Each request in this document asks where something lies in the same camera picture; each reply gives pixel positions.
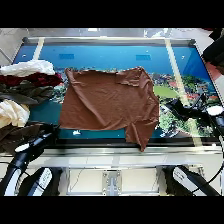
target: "brown shirt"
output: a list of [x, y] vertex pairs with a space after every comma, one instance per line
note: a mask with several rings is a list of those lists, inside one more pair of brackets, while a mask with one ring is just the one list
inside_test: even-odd
[[159, 119], [153, 83], [141, 67], [122, 72], [65, 69], [69, 87], [62, 104], [62, 128], [117, 130], [144, 151]]

